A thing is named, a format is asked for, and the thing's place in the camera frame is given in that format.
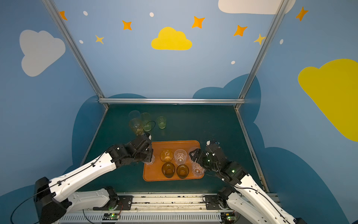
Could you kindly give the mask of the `clear faceted glass back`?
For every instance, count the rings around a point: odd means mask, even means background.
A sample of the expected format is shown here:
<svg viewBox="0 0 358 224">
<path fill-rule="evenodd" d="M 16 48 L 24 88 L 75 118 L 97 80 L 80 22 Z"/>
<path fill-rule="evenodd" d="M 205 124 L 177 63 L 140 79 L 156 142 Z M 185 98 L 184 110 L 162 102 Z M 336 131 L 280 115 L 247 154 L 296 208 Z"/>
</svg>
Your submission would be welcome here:
<svg viewBox="0 0 358 224">
<path fill-rule="evenodd" d="M 146 161 L 146 162 L 144 162 L 144 164 L 146 164 L 146 165 L 152 165 L 154 162 L 155 162 L 155 156 L 152 155 L 150 161 Z"/>
</svg>

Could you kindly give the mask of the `clear faceted glass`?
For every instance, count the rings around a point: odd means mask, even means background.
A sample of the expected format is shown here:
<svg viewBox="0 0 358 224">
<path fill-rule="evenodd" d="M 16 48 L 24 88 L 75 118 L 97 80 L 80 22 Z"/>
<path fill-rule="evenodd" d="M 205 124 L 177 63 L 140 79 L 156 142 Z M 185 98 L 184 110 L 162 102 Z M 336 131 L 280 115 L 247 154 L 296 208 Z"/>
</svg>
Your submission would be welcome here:
<svg viewBox="0 0 358 224">
<path fill-rule="evenodd" d="M 191 152 L 193 152 L 193 151 L 195 151 L 195 150 L 197 150 L 197 149 L 198 149 L 198 147 L 192 147 L 192 148 L 190 148 L 190 149 L 188 150 L 188 152 L 191 153 Z"/>
<path fill-rule="evenodd" d="M 199 165 L 198 163 L 193 163 L 192 164 L 192 174 L 195 177 L 203 177 L 205 174 L 205 169 L 203 167 L 201 167 L 201 165 Z"/>
<path fill-rule="evenodd" d="M 176 150 L 173 156 L 177 165 L 183 165 L 187 161 L 187 152 L 183 149 Z"/>
<path fill-rule="evenodd" d="M 146 165 L 152 165 L 154 162 L 155 162 L 155 156 L 152 155 L 150 161 L 146 161 L 146 162 L 144 162 L 144 164 L 146 164 Z"/>
</svg>

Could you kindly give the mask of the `small olive textured cup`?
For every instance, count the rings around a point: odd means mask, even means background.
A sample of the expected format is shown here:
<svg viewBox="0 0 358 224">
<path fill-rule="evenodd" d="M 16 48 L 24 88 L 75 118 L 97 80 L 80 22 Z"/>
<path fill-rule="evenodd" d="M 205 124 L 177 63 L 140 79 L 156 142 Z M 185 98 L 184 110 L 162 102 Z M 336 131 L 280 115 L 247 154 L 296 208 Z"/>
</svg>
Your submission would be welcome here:
<svg viewBox="0 0 358 224">
<path fill-rule="evenodd" d="M 177 167 L 176 172 L 179 178 L 185 179 L 189 175 L 189 168 L 187 165 L 181 164 Z"/>
</svg>

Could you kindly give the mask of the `orange plastic tray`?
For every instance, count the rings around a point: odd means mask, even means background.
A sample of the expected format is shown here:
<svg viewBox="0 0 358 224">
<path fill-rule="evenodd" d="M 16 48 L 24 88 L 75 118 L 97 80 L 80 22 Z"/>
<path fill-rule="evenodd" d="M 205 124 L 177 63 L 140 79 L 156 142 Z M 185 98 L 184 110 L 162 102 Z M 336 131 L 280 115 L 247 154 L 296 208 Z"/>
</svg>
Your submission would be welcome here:
<svg viewBox="0 0 358 224">
<path fill-rule="evenodd" d="M 153 154 L 155 156 L 155 162 L 152 165 L 144 165 L 144 173 L 143 179 L 147 182 L 156 182 L 156 181 L 173 181 L 173 180 L 194 180 L 194 179 L 201 179 L 202 177 L 195 177 L 192 174 L 192 164 L 195 163 L 191 160 L 189 156 L 188 150 L 192 147 L 200 148 L 200 144 L 198 141 L 162 141 L 162 142 L 153 142 Z M 174 157 L 171 163 L 175 166 L 175 174 L 172 178 L 166 178 L 162 173 L 162 166 L 165 162 L 162 162 L 160 159 L 160 153 L 164 149 L 169 149 L 174 152 L 178 149 L 183 149 L 187 152 L 187 161 L 185 165 L 189 168 L 189 175 L 185 179 L 181 179 L 177 176 L 176 169 L 178 165 L 175 163 Z"/>
</svg>

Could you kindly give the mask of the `short yellow glass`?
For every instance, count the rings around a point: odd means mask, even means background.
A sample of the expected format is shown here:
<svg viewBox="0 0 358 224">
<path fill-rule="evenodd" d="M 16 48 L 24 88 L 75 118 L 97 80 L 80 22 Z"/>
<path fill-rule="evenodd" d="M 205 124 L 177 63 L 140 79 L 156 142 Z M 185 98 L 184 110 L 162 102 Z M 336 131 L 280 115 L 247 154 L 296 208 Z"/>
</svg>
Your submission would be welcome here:
<svg viewBox="0 0 358 224">
<path fill-rule="evenodd" d="M 160 159 L 162 160 L 162 162 L 171 162 L 173 159 L 173 152 L 169 149 L 164 149 L 161 153 L 160 153 Z"/>
</svg>

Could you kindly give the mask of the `dark olive textured cup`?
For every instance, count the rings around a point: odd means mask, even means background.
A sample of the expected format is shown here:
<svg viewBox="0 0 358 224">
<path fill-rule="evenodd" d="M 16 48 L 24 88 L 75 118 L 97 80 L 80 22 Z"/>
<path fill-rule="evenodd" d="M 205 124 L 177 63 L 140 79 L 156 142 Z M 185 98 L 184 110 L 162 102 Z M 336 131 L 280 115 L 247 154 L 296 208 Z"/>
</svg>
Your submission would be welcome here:
<svg viewBox="0 0 358 224">
<path fill-rule="evenodd" d="M 171 162 L 164 163 L 161 170 L 166 178 L 172 178 L 175 174 L 175 166 Z"/>
</svg>

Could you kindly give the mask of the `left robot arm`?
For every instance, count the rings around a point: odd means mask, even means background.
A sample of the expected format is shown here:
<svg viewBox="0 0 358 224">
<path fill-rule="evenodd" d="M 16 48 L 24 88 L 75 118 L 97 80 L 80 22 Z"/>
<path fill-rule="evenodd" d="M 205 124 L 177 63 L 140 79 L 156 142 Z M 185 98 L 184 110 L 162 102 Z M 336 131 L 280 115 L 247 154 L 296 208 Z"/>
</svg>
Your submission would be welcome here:
<svg viewBox="0 0 358 224">
<path fill-rule="evenodd" d="M 150 162 L 153 156 L 152 137 L 138 135 L 127 144 L 110 146 L 100 156 L 83 166 L 49 180 L 35 182 L 34 204 L 41 224 L 52 224 L 62 218 L 73 205 L 69 196 L 98 177 L 134 162 Z"/>
</svg>

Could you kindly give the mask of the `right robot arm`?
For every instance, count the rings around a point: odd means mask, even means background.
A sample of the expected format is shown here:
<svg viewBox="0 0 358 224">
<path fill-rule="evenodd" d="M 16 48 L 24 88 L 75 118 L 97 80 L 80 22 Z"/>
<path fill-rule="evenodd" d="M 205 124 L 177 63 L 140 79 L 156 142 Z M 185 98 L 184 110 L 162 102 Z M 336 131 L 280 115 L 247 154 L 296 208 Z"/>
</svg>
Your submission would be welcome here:
<svg viewBox="0 0 358 224">
<path fill-rule="evenodd" d="M 196 148 L 188 153 L 191 160 L 213 171 L 229 188 L 218 197 L 229 209 L 238 212 L 253 224 L 305 224 L 281 208 L 262 190 L 252 176 L 237 162 L 230 161 L 217 142 L 207 142 L 205 150 Z"/>
</svg>

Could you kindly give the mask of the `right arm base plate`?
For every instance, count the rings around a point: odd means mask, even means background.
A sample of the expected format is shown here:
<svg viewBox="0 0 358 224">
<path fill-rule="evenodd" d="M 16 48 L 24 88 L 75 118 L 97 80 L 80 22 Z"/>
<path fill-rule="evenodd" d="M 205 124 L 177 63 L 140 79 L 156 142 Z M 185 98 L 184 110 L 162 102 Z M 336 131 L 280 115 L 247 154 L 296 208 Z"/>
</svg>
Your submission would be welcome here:
<svg viewBox="0 0 358 224">
<path fill-rule="evenodd" d="M 207 210 L 227 210 L 228 205 L 221 197 L 217 195 L 204 195 L 203 201 Z"/>
</svg>

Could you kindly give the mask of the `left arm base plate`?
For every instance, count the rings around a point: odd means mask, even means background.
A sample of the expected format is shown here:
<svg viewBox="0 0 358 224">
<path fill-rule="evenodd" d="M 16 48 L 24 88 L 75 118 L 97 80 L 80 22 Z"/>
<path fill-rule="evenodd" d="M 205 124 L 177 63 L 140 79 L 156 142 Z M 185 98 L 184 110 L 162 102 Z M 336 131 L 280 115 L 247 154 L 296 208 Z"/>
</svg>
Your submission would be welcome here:
<svg viewBox="0 0 358 224">
<path fill-rule="evenodd" d="M 93 207 L 94 211 L 129 211 L 133 201 L 132 195 L 110 196 L 103 207 Z"/>
</svg>

